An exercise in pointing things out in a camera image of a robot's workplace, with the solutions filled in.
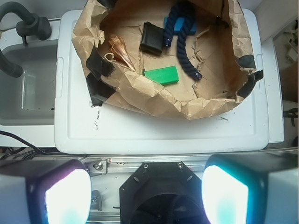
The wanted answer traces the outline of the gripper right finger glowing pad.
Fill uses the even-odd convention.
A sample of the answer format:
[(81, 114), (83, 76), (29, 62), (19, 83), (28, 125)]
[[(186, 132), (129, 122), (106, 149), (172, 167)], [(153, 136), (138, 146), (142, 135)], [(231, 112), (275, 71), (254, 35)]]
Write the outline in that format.
[(297, 224), (299, 155), (213, 154), (201, 195), (212, 224)]

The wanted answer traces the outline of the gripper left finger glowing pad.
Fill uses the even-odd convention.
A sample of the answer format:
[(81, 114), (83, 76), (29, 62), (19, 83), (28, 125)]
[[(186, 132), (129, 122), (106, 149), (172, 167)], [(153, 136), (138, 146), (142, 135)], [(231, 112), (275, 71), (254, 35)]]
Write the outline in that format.
[(0, 162), (2, 224), (85, 224), (91, 197), (91, 178), (79, 160)]

